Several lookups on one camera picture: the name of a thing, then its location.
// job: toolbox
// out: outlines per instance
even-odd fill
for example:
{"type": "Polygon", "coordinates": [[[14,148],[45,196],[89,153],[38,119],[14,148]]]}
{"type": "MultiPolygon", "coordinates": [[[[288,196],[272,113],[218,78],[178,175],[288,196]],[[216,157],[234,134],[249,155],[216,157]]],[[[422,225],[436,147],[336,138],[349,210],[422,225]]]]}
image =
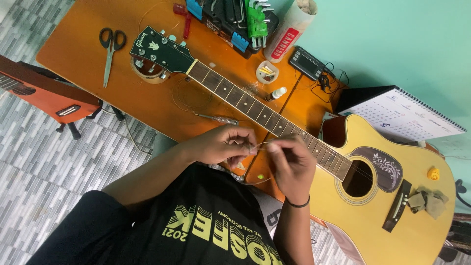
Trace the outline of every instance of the toolbox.
{"type": "MultiPolygon", "coordinates": [[[[201,23],[205,24],[229,46],[233,47],[245,59],[259,52],[262,47],[254,48],[247,32],[245,0],[187,0],[187,9],[201,23]]],[[[278,17],[272,12],[265,12],[269,38],[278,26],[278,17]]]]}

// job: calendar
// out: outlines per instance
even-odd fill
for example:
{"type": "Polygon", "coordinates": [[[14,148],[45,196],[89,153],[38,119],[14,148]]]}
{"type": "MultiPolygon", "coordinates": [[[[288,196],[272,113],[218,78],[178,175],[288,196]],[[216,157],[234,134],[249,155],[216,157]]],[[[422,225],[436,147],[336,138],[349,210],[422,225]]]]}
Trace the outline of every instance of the calendar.
{"type": "Polygon", "coordinates": [[[384,138],[395,143],[422,141],[465,133],[466,129],[397,86],[351,89],[339,101],[340,115],[358,114],[384,138]]]}

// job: hand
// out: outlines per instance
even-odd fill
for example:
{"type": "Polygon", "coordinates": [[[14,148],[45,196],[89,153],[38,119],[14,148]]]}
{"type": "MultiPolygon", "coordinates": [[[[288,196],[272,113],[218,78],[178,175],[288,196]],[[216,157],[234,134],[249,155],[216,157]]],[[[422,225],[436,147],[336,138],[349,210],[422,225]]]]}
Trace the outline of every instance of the hand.
{"type": "Polygon", "coordinates": [[[231,168],[248,155],[257,154],[257,140],[251,128],[223,125],[180,144],[190,162],[218,164],[227,159],[231,168]]]}
{"type": "Polygon", "coordinates": [[[272,140],[267,150],[278,188],[291,203],[305,204],[316,171],[316,159],[295,135],[272,140]]]}

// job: spray can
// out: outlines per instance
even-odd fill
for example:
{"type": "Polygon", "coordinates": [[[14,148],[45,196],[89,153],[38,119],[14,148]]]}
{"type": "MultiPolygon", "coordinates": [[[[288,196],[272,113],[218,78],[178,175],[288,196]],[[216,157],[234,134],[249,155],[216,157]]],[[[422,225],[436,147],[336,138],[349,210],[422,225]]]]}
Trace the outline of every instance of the spray can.
{"type": "Polygon", "coordinates": [[[263,55],[272,62],[278,63],[301,37],[317,14],[317,5],[313,0],[294,0],[290,9],[278,26],[263,55]]]}
{"type": "Polygon", "coordinates": [[[288,90],[285,88],[285,87],[281,87],[273,92],[271,92],[270,94],[268,94],[268,96],[265,98],[266,101],[270,102],[270,101],[274,101],[278,98],[280,98],[281,96],[283,96],[283,94],[285,94],[288,90]]]}

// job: mint green wall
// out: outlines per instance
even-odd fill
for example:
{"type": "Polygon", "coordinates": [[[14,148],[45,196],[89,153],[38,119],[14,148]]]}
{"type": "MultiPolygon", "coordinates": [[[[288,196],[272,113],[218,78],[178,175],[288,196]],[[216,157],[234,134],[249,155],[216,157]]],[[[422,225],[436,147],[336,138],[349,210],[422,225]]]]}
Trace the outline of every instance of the mint green wall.
{"type": "MultiPolygon", "coordinates": [[[[292,0],[270,1],[283,14],[292,0]]],[[[470,0],[317,0],[318,13],[298,40],[344,70],[349,86],[395,84],[471,131],[470,0]]],[[[430,140],[463,179],[471,203],[471,132],[430,140]]],[[[456,212],[471,213],[461,202],[456,212]]]]}

